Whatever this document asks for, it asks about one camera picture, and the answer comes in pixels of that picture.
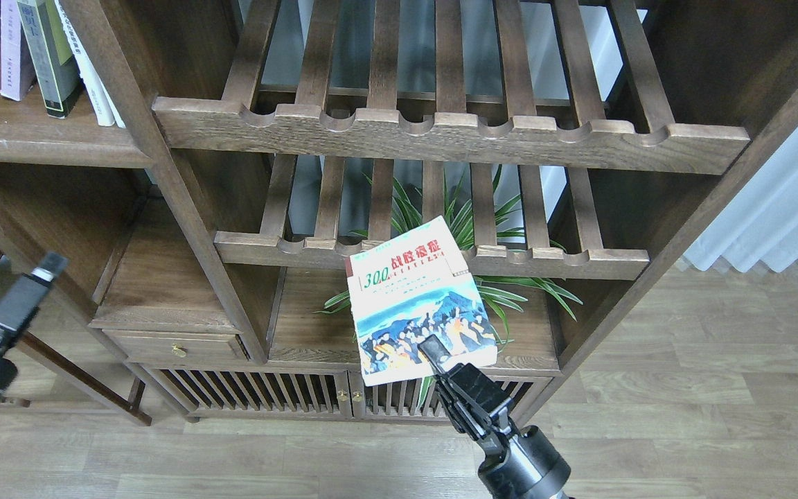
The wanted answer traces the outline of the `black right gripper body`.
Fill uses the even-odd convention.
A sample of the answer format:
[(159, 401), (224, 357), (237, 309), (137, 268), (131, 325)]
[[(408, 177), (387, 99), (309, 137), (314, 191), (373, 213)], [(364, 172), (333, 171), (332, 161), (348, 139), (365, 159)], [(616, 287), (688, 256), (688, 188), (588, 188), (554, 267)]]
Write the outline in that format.
[(567, 498), (570, 465), (534, 424), (511, 436), (478, 440), (484, 461), (477, 474), (494, 498)]

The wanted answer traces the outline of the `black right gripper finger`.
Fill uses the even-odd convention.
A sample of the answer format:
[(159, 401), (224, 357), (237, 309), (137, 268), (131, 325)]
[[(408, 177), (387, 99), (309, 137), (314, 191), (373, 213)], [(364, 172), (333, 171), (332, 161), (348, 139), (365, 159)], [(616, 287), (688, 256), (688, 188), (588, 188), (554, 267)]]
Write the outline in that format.
[(513, 398), (478, 367), (452, 361), (435, 335), (419, 344), (419, 351), (434, 370), (436, 392), (457, 432), (478, 444), (506, 444), (514, 433)]

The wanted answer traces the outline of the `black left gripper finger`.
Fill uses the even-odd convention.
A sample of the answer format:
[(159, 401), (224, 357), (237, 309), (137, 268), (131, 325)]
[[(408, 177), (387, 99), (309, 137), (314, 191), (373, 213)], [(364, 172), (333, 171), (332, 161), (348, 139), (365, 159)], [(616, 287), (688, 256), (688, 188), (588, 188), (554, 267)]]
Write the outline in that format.
[(0, 300), (0, 347), (13, 347), (25, 334), (53, 282), (69, 265), (56, 252), (46, 253), (30, 274), (22, 274)]

